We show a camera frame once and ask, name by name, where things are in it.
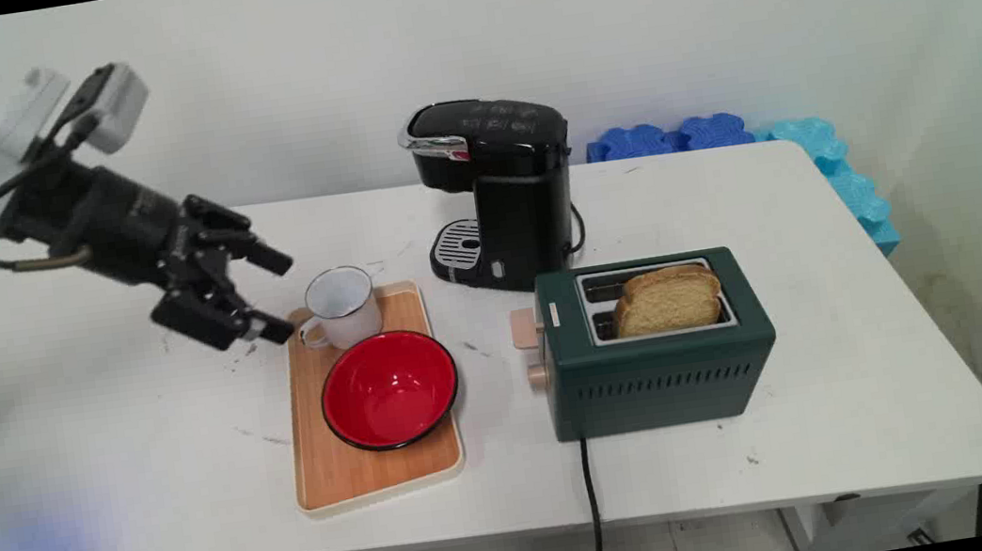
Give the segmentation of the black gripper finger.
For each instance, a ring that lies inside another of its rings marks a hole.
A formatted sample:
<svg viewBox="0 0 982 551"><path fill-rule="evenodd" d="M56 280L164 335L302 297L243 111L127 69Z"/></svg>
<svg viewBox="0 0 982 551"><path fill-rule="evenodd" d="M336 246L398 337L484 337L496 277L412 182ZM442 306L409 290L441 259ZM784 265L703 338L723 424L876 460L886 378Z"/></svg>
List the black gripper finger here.
<svg viewBox="0 0 982 551"><path fill-rule="evenodd" d="M186 196L182 205L185 217L192 220L195 227L197 245L211 249L224 247L233 258L243 258L278 276L285 276L292 268L290 256L272 248L252 232L253 223L249 217L198 195Z"/></svg>
<svg viewBox="0 0 982 551"><path fill-rule="evenodd" d="M285 344L294 332L293 324L253 307L239 295L230 276L234 259L278 276L289 269L287 255L271 248L248 255L233 252L159 262L164 296L150 312L151 320L217 351L239 340Z"/></svg>

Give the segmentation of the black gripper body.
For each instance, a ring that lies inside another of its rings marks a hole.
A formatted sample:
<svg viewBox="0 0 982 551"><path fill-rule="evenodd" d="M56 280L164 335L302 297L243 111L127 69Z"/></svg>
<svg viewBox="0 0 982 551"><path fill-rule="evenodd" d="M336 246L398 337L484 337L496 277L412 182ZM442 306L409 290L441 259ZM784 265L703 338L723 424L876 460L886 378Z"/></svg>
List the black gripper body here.
<svg viewBox="0 0 982 551"><path fill-rule="evenodd" d="M51 259L88 248L84 269L132 287L204 278L193 256L197 232L187 199L72 158L21 182L0 215L0 238L44 244Z"/></svg>

